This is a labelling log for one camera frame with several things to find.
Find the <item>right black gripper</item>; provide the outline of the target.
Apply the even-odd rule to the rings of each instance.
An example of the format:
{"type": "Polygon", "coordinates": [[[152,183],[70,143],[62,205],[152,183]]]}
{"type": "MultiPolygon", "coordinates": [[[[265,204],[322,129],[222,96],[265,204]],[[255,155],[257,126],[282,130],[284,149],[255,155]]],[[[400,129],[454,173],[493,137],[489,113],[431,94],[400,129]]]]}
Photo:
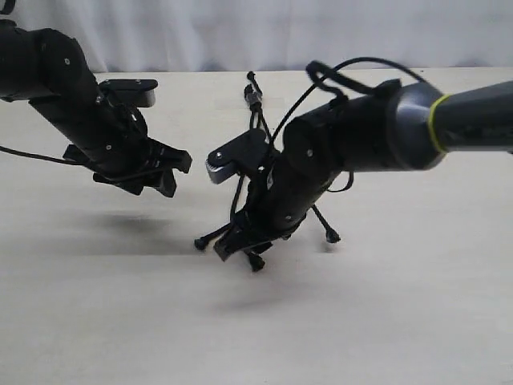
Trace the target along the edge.
{"type": "Polygon", "coordinates": [[[221,261],[243,250],[248,256],[260,256],[288,231],[289,184],[250,182],[243,207],[213,249],[221,261]]]}

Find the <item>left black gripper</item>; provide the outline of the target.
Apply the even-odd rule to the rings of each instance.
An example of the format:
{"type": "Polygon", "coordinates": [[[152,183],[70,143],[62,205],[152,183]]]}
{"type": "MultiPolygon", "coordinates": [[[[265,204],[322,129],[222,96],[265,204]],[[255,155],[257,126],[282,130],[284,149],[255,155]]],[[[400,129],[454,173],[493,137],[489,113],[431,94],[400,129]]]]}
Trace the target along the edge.
{"type": "Polygon", "coordinates": [[[187,151],[153,139],[147,139],[134,148],[115,148],[109,144],[89,152],[70,144],[63,159],[73,160],[90,169],[94,181],[136,196],[145,187],[150,187],[164,197],[174,197],[176,180],[172,169],[189,173],[192,165],[192,157],[187,151]]]}

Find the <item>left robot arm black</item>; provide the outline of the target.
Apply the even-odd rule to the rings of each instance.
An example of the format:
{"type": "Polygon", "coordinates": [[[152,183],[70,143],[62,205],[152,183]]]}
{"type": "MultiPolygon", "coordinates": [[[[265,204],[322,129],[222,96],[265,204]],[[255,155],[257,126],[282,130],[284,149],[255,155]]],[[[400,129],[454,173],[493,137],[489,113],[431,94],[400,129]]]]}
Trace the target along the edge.
{"type": "Polygon", "coordinates": [[[149,187],[173,197],[174,172],[189,172],[192,158],[148,135],[141,111],[155,104],[157,86],[154,79],[100,82],[75,38],[1,22],[1,99],[28,102],[69,140],[61,161],[136,196],[149,187]]]}

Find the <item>right robot arm dark grey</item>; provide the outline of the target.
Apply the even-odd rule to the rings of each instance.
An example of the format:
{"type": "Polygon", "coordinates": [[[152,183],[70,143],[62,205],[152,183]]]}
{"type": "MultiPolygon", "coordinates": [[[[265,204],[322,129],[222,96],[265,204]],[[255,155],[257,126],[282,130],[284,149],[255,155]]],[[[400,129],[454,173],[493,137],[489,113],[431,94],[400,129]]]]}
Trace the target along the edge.
{"type": "Polygon", "coordinates": [[[212,182],[237,173],[250,180],[243,208],[214,249],[226,259],[290,237],[342,172],[428,170],[448,152],[511,150],[511,82],[444,95],[428,83],[386,81],[369,95],[295,117],[279,152],[256,128],[211,152],[212,182]]]}

